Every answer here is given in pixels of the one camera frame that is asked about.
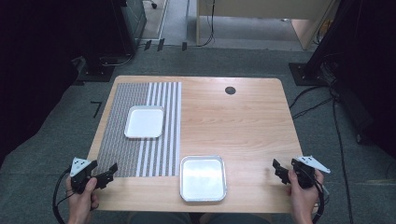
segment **wrist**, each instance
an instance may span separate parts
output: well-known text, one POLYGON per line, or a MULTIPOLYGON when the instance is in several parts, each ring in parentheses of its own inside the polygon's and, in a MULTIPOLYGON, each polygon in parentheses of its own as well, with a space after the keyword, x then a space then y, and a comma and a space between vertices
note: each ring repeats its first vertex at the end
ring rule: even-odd
POLYGON ((78 220, 78 218, 70 217, 67 224, 84 224, 83 221, 78 220))
POLYGON ((293 214, 293 219, 296 224, 312 224, 312 217, 310 214, 293 214))

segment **black hole grommet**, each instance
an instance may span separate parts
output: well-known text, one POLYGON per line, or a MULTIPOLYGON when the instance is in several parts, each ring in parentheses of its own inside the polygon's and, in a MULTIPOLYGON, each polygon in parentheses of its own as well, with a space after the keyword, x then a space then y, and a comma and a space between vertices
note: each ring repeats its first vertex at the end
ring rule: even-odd
POLYGON ((233 95, 233 94, 236 93, 236 90, 235 90, 234 87, 227 87, 227 88, 225 89, 225 92, 227 92, 227 94, 233 95))

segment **striped mat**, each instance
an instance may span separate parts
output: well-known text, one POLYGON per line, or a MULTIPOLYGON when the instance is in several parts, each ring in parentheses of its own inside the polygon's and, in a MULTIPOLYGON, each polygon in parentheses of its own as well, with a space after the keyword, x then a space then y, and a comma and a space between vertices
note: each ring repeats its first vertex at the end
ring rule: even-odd
POLYGON ((97 174, 115 162, 117 177, 170 176, 179 173, 181 82, 120 83, 110 109, 98 155, 97 174), (124 135, 129 109, 134 105, 164 108, 163 134, 131 139, 124 135))

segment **floor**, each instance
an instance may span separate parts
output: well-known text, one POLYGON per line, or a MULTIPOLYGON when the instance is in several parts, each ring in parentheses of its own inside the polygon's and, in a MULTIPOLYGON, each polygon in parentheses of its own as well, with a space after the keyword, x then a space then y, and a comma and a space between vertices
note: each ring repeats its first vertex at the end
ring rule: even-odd
MULTIPOLYGON (((144 2, 148 25, 142 43, 150 39, 158 43, 164 38, 165 45, 181 46, 187 42, 188 46, 196 47, 196 1, 154 1, 159 5, 156 9, 151 7, 150 2, 144 2), (157 22, 157 27, 151 26, 153 20, 163 22, 157 22), (157 36, 147 35, 152 33, 152 29, 157 32, 157 36)), ((210 36, 210 18, 201 17, 200 20, 200 41, 204 44, 210 36)), ((213 26, 214 39, 206 48, 303 50, 290 20, 215 17, 213 26)), ((316 46, 312 44, 308 51, 315 51, 316 46)))

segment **gray carpet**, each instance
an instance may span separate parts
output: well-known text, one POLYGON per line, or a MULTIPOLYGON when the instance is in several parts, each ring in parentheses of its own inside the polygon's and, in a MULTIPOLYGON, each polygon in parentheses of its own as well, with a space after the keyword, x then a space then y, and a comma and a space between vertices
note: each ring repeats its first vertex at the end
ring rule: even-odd
MULTIPOLYGON (((288 102, 305 87, 296 87, 289 62, 305 63, 311 52, 265 49, 198 49, 165 46, 140 49, 118 75, 277 77, 282 81, 288 102)), ((51 198, 56 181, 74 157, 86 158, 104 105, 94 118, 97 105, 106 102, 112 81, 72 86, 53 109, 37 135, 9 154, 0 171, 0 223, 56 223, 51 198)), ((325 88, 303 96, 291 114, 327 99, 325 88)), ((349 181, 355 223, 396 223, 393 182, 396 163, 376 146, 357 145, 353 126, 339 104, 336 114, 344 144, 346 175, 349 181)), ((328 103, 294 121, 305 155, 313 155, 332 170, 325 175, 330 202, 319 223, 348 223, 347 195, 342 172, 340 147, 328 103)), ((66 218, 66 203, 61 212, 66 218)), ((126 212, 95 211, 92 223, 124 223, 126 212)), ((292 223, 290 215, 273 215, 274 223, 292 223)))

